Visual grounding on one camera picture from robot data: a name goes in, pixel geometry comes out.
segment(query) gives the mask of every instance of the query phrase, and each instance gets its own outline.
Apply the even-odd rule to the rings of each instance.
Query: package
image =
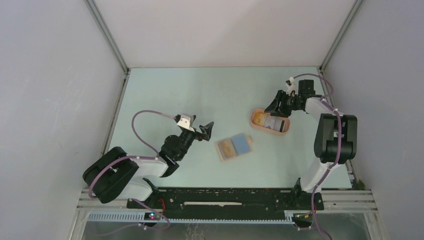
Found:
[[[280,117],[271,116],[263,112],[257,112],[253,117],[253,124],[282,133],[285,121]]]
[[[251,153],[252,138],[244,133],[215,142],[215,148],[222,162],[233,160],[241,155]]]

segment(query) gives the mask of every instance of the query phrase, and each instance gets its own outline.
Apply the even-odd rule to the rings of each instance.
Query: light green table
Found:
[[[290,129],[275,136],[249,125],[255,108],[266,108],[277,90],[285,90],[289,77],[317,73],[315,67],[202,67],[133,68],[124,93],[110,148],[122,147],[131,155],[153,156],[131,129],[131,119],[140,110],[169,115],[197,115],[193,126],[215,122],[210,142],[195,141],[179,169],[165,178],[149,177],[157,187],[291,188],[304,174],[315,155],[318,127],[312,116],[294,111]],[[317,94],[323,94],[315,79]],[[171,119],[144,113],[136,119],[139,135],[160,151],[168,135],[181,130]],[[253,139],[252,153],[223,163],[214,142],[240,133]],[[350,188],[345,166],[335,169],[324,188]]]

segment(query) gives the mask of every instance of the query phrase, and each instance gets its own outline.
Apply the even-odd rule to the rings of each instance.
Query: gray wall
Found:
[[[424,1],[366,0],[326,74],[358,117],[355,162],[392,239],[424,228]]]
[[[123,73],[83,0],[2,0],[0,32],[0,239],[65,239]]]

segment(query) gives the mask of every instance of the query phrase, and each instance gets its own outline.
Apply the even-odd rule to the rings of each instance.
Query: glass panel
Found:
[[[330,233],[333,239],[369,240],[364,215],[319,214],[319,225]],[[88,222],[85,227],[85,240],[321,240],[317,230],[297,231],[288,224],[231,224],[231,223],[174,223],[166,230],[143,230],[142,227],[129,227],[107,236],[92,233],[108,233],[128,225],[124,222]]]

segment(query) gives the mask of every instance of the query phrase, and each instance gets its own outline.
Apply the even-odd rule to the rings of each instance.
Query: metal frame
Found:
[[[371,240],[385,239],[384,228],[381,224],[377,206],[370,190],[323,190],[321,191],[324,210],[317,211],[324,214],[336,213],[363,213],[367,223]],[[81,192],[76,207],[71,231],[68,240],[81,240],[87,222],[128,222],[137,223],[147,209],[128,209],[126,199],[116,199],[102,204],[97,199],[88,197],[88,189]],[[284,211],[285,219],[280,220],[202,220],[202,219],[170,219],[171,223],[210,223],[210,224],[294,224],[292,217],[295,214],[308,213],[309,211]]]
[[[122,54],[120,53],[112,34],[110,33],[105,21],[103,20],[100,11],[95,4],[94,0],[85,0],[88,8],[90,9],[95,21],[97,22],[100,31],[104,35],[106,41],[110,45],[113,53],[115,54],[122,70],[126,74],[118,101],[115,106],[115,111],[111,119],[110,127],[104,142],[103,152],[106,152],[109,148],[112,134],[116,125],[118,113],[120,111],[124,93],[127,87],[130,69],[127,67]],[[345,33],[352,23],[355,15],[358,13],[364,0],[356,0],[353,4],[348,16],[346,17],[337,37],[335,38],[331,48],[326,54],[320,67],[317,67],[319,74],[324,76],[324,70],[328,66],[330,59],[332,58],[335,50],[339,46]],[[322,88],[324,93],[329,92],[329,86],[322,82]],[[329,97],[328,102],[334,105],[334,101]],[[349,177],[353,182],[359,180],[354,163],[348,161],[346,167],[349,173]],[[383,227],[380,215],[377,210],[377,205],[374,201],[373,194],[370,190],[323,190],[321,191],[322,200],[324,203],[324,210],[318,211],[319,213],[362,213],[364,215],[368,232],[371,240],[382,240],[387,239],[385,229]],[[72,220],[72,225],[68,233],[68,240],[81,240],[84,236],[84,230],[87,221],[114,221],[114,222],[138,222],[140,220],[141,213],[148,212],[147,209],[128,209],[126,199],[117,199],[107,204],[100,203],[97,199],[88,198],[88,190],[84,189],[81,192],[81,196],[75,211],[75,215]],[[234,220],[201,220],[201,219],[170,219],[172,223],[255,223],[255,224],[291,224],[293,214],[307,213],[308,211],[284,211],[286,219],[281,220],[245,220],[245,221],[234,221]]]
[[[93,15],[93,18],[95,22],[97,23],[101,33],[106,39],[106,42],[109,44],[110,48],[112,49],[116,59],[118,60],[123,72],[125,74],[128,74],[128,66],[125,63],[124,57],[122,56],[117,43],[115,42],[114,38],[112,37],[111,31],[109,31],[108,26],[105,23],[105,20],[103,19],[102,15],[100,14],[99,8],[97,7],[94,0],[85,0],[85,3],[87,4],[88,9],[90,10],[91,14]]]
[[[330,59],[333,57],[334,52],[336,51],[337,47],[345,36],[345,33],[348,31],[353,19],[355,18],[360,7],[362,6],[362,3],[364,3],[364,0],[356,0],[352,8],[350,9],[349,14],[347,15],[346,19],[343,22],[343,25],[340,28],[340,31],[338,31],[337,36],[335,37],[330,49],[328,50],[327,54],[324,57],[324,60],[321,63],[320,68],[322,70],[325,70],[327,68]]]

